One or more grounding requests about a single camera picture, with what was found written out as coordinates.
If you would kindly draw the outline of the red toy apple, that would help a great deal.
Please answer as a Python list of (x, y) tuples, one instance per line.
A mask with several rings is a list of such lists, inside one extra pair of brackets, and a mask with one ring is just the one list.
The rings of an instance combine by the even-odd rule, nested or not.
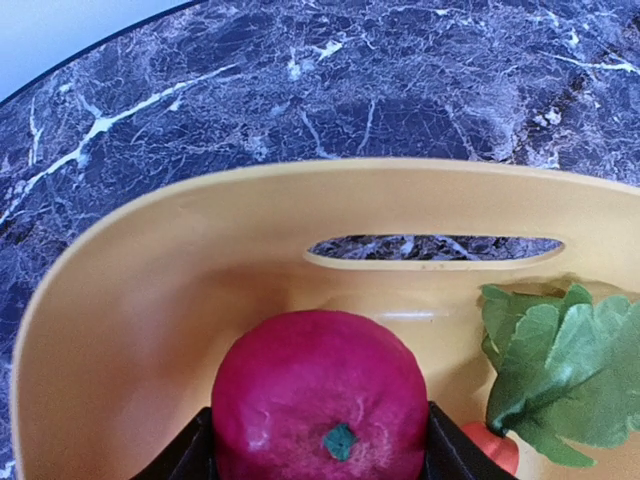
[(211, 394), (223, 479), (415, 479), (426, 383), (413, 353), (355, 314), (269, 318), (234, 342)]

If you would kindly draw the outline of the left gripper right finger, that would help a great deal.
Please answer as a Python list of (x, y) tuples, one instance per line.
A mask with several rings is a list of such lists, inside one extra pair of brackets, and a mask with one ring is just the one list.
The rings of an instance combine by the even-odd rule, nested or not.
[(429, 402), (424, 479), (516, 479), (515, 475), (487, 457), (462, 431), (462, 427), (435, 402)]

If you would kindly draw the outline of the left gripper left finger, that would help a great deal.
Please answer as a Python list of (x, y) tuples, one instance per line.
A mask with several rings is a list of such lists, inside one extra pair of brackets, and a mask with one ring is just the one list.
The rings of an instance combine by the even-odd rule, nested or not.
[(215, 480), (211, 408), (202, 408), (131, 480)]

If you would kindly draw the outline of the yellow plastic basket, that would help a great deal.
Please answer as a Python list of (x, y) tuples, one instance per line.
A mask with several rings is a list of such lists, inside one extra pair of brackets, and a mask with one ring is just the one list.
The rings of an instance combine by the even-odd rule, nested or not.
[[(356, 234), (549, 238), (498, 261), (355, 261)], [(159, 189), (81, 235), (32, 296), (13, 354), (21, 479), (128, 479), (210, 402), (233, 341), (290, 310), (372, 318), (413, 351), (457, 423), (484, 415), (480, 289), (639, 296), (639, 191), (560, 171), (433, 159), (270, 164)]]

